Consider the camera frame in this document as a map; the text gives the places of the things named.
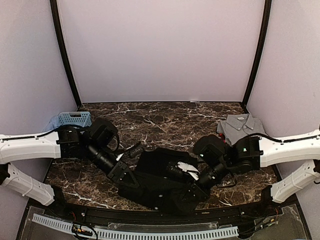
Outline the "black long sleeve shirt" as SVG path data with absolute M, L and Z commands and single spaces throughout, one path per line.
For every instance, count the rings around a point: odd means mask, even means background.
M 191 166 L 191 173 L 179 166 Z M 205 200 L 186 198 L 188 187 L 199 184 L 192 173 L 198 169 L 198 160 L 188 152 L 167 148 L 144 151 L 133 171 L 140 183 L 138 189 L 118 186 L 118 194 L 149 209 L 171 215 L 189 215 Z

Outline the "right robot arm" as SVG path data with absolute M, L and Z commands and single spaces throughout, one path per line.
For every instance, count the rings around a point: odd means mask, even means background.
M 255 213 L 266 217 L 276 204 L 316 183 L 320 178 L 320 131 L 273 138 L 262 133 L 249 134 L 230 146 L 215 135 L 200 138 L 193 147 L 208 167 L 201 172 L 197 184 L 209 190 L 228 173 L 244 174 L 279 163 L 304 161 L 289 176 L 263 189 Z

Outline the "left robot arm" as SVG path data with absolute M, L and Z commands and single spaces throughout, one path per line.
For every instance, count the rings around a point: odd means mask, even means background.
M 121 160 L 123 154 L 108 147 L 118 139 L 117 128 L 108 123 L 91 126 L 60 126 L 34 134 L 0 137 L 0 185 L 50 207 L 60 218 L 71 213 L 62 190 L 21 172 L 14 161 L 30 159 L 89 159 L 108 179 L 119 186 L 138 188 L 140 184 L 130 168 Z

